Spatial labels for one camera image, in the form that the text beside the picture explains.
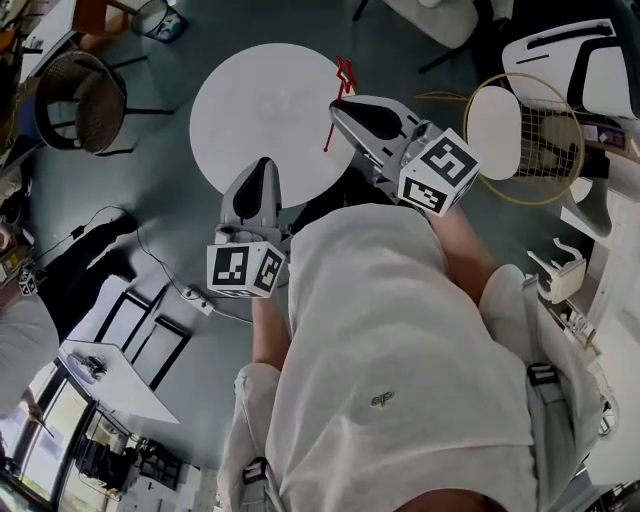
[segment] shirt logo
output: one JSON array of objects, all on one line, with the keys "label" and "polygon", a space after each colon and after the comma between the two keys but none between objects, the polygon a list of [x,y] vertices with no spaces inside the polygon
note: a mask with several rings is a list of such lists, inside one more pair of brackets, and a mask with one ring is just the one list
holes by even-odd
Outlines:
[{"label": "shirt logo", "polygon": [[387,405],[387,402],[390,401],[395,396],[393,391],[387,391],[386,393],[382,393],[381,395],[374,396],[371,399],[371,407],[384,407]]}]

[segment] person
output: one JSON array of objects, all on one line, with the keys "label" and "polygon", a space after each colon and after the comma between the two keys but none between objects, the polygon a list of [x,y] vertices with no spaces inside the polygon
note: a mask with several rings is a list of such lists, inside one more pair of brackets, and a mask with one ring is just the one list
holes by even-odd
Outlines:
[{"label": "person", "polygon": [[23,296],[16,282],[0,290],[0,418],[25,402],[30,418],[42,421],[29,383],[57,357],[58,346],[93,308],[109,276],[135,278],[117,249],[92,262],[137,228],[135,219],[124,215],[92,229],[46,267],[37,294]]},{"label": "person", "polygon": [[526,366],[493,336],[518,334],[523,274],[459,207],[427,222],[353,169],[292,232],[292,336],[275,296],[252,299],[225,509],[265,457],[287,511],[536,510]]}]

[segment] green floor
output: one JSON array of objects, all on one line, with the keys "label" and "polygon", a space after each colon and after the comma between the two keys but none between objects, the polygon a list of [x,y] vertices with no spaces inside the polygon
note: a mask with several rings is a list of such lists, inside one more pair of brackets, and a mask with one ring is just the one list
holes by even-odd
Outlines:
[{"label": "green floor", "polygon": [[[121,205],[144,222],[144,238],[182,284],[204,288],[206,245],[213,240],[221,195],[202,176],[189,144],[189,116],[196,93],[224,59],[270,42],[304,45],[333,59],[352,59],[358,92],[390,96],[442,127],[460,128],[463,108],[413,100],[430,90],[470,94],[478,85],[471,56],[463,54],[425,76],[421,65],[446,51],[381,1],[370,2],[357,24],[356,0],[182,0],[187,32],[170,45],[127,34],[104,55],[111,63],[140,55],[148,61],[122,70],[129,106],[172,108],[168,118],[130,116],[117,144],[135,145],[131,155],[92,157],[43,149],[35,157],[33,231],[40,251],[53,246],[99,208]],[[477,184],[463,207],[497,258],[527,268],[525,248],[547,245],[556,235],[576,235],[550,209],[502,202]],[[109,212],[99,219],[107,220]],[[291,219],[295,212],[285,211]],[[152,297],[167,281],[162,269],[126,241],[140,279],[136,289]],[[97,308],[106,315],[112,303]],[[248,316],[248,305],[223,300],[220,307]],[[146,423],[144,432],[197,465],[217,467],[233,411],[233,380],[249,361],[250,328],[218,315],[205,317],[175,291],[162,311],[194,337],[157,390],[180,426]]]}]

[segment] power outlet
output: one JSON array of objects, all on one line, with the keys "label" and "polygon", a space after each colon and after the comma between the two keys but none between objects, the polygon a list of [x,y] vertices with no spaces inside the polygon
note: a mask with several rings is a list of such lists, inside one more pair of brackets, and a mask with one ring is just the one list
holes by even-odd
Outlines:
[{"label": "power outlet", "polygon": [[206,297],[189,286],[182,290],[182,298],[196,308],[200,313],[209,316],[213,311],[213,304]]}]

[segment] white sleeve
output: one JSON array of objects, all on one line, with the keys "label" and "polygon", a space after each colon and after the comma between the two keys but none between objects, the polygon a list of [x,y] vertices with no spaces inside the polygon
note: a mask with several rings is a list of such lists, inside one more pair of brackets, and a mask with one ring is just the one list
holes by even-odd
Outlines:
[{"label": "white sleeve", "polygon": [[280,371],[253,363],[238,372],[231,432],[218,474],[218,492],[225,510],[238,510],[242,471],[256,457],[264,457]]},{"label": "white sleeve", "polygon": [[478,309],[496,343],[523,361],[531,361],[531,333],[522,288],[524,280],[524,274],[515,265],[500,267],[489,278]]}]

